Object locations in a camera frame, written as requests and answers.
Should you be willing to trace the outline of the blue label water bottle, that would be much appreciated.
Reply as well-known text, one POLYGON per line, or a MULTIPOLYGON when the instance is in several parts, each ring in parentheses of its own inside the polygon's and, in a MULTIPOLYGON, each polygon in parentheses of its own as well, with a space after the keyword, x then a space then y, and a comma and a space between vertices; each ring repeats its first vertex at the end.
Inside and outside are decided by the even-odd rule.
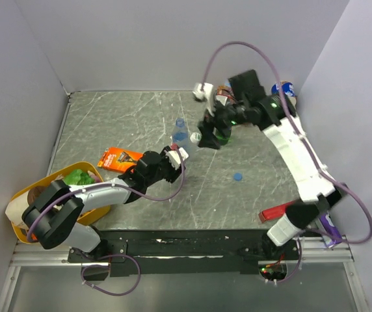
POLYGON ((194 143, 191 140, 191 134, 183 118, 177 118, 171 135, 172 143, 179 148, 183 148, 190 157, 195 151, 194 143))

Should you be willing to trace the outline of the solid blue bottle cap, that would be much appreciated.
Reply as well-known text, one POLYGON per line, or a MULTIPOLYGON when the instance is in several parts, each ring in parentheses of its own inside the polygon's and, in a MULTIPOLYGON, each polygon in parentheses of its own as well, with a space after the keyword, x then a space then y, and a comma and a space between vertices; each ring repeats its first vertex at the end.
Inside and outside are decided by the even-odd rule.
POLYGON ((242 178, 243 178, 243 176, 242 176, 242 174, 240 174, 240 173, 234 173, 234 175, 233 175, 233 179, 234 179, 235 181, 241 181, 242 178))

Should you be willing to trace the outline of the green white bottle cap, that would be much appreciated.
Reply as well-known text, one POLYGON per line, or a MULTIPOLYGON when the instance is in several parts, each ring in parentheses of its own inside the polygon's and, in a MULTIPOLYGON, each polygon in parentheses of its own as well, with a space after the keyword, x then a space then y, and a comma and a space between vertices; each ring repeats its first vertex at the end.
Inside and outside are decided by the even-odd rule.
POLYGON ((193 143, 193 144, 198 144, 201 140, 201 134, 200 133, 197 133, 197 132, 193 132, 191 133, 190 135, 190 141, 193 143))

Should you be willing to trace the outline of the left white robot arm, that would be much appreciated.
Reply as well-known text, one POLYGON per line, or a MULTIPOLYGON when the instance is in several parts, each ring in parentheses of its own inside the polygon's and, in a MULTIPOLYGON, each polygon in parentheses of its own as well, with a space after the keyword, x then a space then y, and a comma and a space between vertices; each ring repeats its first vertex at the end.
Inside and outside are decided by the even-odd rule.
POLYGON ((28 227, 28 240, 39 242, 46 250, 63 244, 83 251, 92 261, 103 259, 107 253, 105 239, 92 226, 78 223, 79 216, 139 198, 156 201, 147 195, 148 188, 161 180, 184 180, 188 158, 184 148, 166 146, 160 153, 145 152, 137 164, 110 181, 73 186, 62 180, 51 182, 21 216, 28 227))

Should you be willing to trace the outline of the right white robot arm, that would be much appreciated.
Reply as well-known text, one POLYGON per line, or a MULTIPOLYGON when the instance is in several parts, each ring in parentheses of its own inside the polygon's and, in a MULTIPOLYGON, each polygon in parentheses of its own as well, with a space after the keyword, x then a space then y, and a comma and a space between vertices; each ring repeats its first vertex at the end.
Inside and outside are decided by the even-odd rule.
POLYGON ((308 146, 302 143, 293 124, 300 122, 290 100, 278 94, 267 95, 255 70, 248 70, 228 80, 235 102, 223 104, 216 98, 216 88, 197 83, 193 95, 205 101, 207 108, 198 123, 201 148, 220 149, 219 137, 228 137, 234 125, 252 124, 273 143, 287 165, 298 188, 299 198, 286 208, 282 217, 265 235, 263 254, 276 259, 285 251, 285 244, 305 230, 315 219, 331 210, 344 197, 341 187, 321 177, 308 146))

